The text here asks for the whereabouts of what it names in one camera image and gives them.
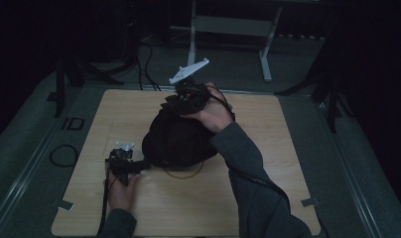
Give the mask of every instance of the black strap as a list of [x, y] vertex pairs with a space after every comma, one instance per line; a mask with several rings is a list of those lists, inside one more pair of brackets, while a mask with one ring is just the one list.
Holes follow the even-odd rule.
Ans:
[[250, 180], [250, 181], [252, 181], [254, 183], [257, 183], [259, 185], [263, 185], [263, 186], [269, 187], [269, 188], [275, 190], [276, 192], [278, 192], [287, 201], [288, 210], [291, 212], [290, 199], [288, 198], [287, 193], [285, 193], [285, 191], [281, 187], [279, 187], [277, 184], [275, 184], [272, 181], [266, 181], [266, 180], [262, 180], [260, 178], [253, 177], [251, 175], [247, 175], [244, 172], [232, 167], [227, 161], [225, 161], [225, 163], [228, 166], [228, 169], [231, 172], [235, 173], [236, 175], [238, 175], [238, 176], [240, 176], [240, 177], [242, 177], [244, 179]]
[[100, 220], [100, 223], [99, 223], [97, 235], [101, 234], [102, 228], [104, 228], [105, 216], [106, 216], [106, 213], [107, 213], [107, 201], [108, 201], [108, 191], [109, 191], [109, 187], [108, 187], [109, 176], [110, 176], [110, 170], [107, 170], [106, 178], [105, 178], [105, 181], [104, 181], [104, 196], [102, 197], [101, 220]]

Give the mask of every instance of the small white device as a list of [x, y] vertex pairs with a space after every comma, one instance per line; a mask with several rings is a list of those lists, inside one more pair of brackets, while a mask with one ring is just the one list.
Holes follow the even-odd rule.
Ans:
[[186, 67], [180, 67], [180, 71], [178, 71], [173, 78], [170, 78], [170, 83], [173, 84], [187, 78], [188, 76], [192, 75], [194, 72], [198, 71], [208, 63], [209, 63], [208, 59], [203, 59], [203, 61], [194, 63], [192, 65]]

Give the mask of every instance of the metal leg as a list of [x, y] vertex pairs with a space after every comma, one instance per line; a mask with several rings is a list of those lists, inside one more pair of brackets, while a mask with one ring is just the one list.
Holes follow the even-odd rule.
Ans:
[[197, 46], [195, 45], [196, 39], [196, 24], [197, 24], [197, 1], [192, 1], [192, 20], [191, 20], [191, 47], [189, 48], [189, 58], [188, 65], [192, 65], [195, 63], [195, 57], [197, 54]]
[[275, 36], [275, 31], [278, 26], [278, 21], [281, 16], [281, 12], [282, 12], [282, 7], [278, 7], [274, 21], [271, 27], [269, 28], [269, 34], [267, 37], [266, 46], [263, 50], [259, 51], [259, 59], [260, 59], [260, 64], [262, 65], [263, 79], [266, 82], [270, 82], [272, 80], [271, 70], [269, 69], [267, 56], [269, 53], [269, 49], [271, 47], [272, 40], [274, 39]]

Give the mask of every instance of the hand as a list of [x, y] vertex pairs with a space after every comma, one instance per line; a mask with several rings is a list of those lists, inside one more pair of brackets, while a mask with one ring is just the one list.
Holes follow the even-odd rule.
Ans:
[[140, 176], [140, 174], [133, 176], [129, 184], [125, 186], [110, 171], [108, 178], [110, 187], [108, 192], [108, 204], [111, 210], [119, 208], [131, 212], [134, 202], [135, 185]]
[[[221, 100], [225, 100], [220, 92], [218, 92], [212, 82], [205, 84], [209, 92]], [[217, 100], [211, 98], [206, 107], [194, 114], [182, 116], [185, 118], [198, 119], [211, 132], [218, 133], [233, 122], [230, 113]]]

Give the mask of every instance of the tape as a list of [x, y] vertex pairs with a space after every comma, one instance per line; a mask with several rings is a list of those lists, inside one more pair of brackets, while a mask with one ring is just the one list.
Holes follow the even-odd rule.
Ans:
[[308, 198], [308, 199], [304, 199], [302, 200], [302, 204], [304, 207], [306, 206], [317, 206], [319, 204], [321, 204], [321, 202], [319, 200], [317, 200], [316, 198]]
[[55, 207], [55, 208], [61, 208], [64, 210], [68, 210], [71, 211], [74, 207], [74, 204], [65, 200], [54, 200], [51, 203], [51, 206]]

